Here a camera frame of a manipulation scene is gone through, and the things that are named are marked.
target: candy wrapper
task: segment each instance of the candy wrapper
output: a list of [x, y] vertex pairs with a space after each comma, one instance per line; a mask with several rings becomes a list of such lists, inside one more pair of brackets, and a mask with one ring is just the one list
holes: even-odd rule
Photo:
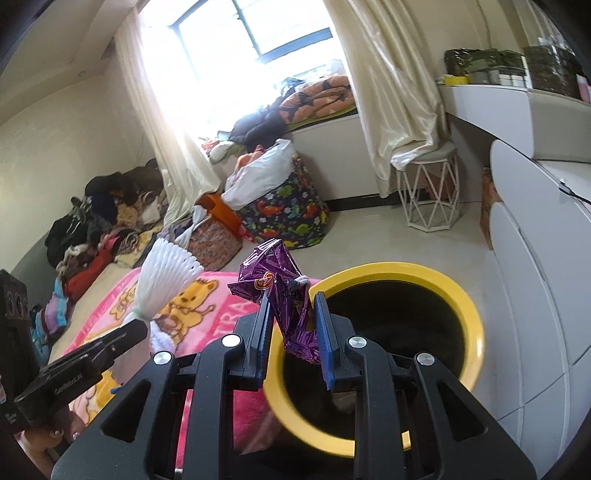
[[310, 280], [301, 274], [280, 239], [255, 247], [242, 263], [238, 281], [229, 283], [233, 295], [261, 303], [265, 291], [289, 353], [319, 363], [318, 340], [308, 290]]

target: black speaker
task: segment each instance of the black speaker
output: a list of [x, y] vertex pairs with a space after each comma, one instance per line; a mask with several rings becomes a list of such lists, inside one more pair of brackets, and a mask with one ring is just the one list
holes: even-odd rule
[[30, 326], [26, 286], [0, 270], [0, 414], [11, 433], [20, 432], [28, 425], [14, 398], [39, 373]]

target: window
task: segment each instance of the window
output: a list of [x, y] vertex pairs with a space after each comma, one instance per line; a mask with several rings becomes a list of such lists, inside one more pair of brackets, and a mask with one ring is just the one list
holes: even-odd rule
[[207, 134], [231, 130], [273, 102], [286, 78], [305, 78], [342, 58], [322, 0], [200, 0], [188, 9], [181, 3], [186, 11], [170, 27], [206, 92], [200, 114]]

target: white stool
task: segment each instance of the white stool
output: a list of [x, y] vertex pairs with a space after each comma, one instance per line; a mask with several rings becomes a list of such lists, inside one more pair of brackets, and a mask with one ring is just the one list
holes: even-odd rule
[[[460, 197], [460, 182], [455, 152], [456, 146], [452, 142], [445, 142], [438, 150], [415, 158], [410, 162], [417, 166], [412, 181], [409, 180], [406, 170], [396, 171], [398, 194], [408, 226], [423, 232], [436, 232], [449, 230], [456, 223], [460, 216], [456, 208]], [[426, 185], [421, 181], [421, 177], [427, 181]], [[439, 179], [435, 179], [434, 182], [432, 177], [439, 177]], [[431, 197], [434, 197], [433, 200], [418, 199], [420, 189], [423, 187], [429, 188]]]

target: cardboard box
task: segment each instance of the cardboard box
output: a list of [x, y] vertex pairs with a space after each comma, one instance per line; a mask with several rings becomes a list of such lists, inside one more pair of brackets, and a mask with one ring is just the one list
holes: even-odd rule
[[491, 208], [495, 202], [503, 200], [496, 191], [492, 181], [491, 170], [487, 167], [482, 169], [482, 203], [480, 204], [480, 229], [486, 239], [488, 248], [493, 250], [491, 242]]

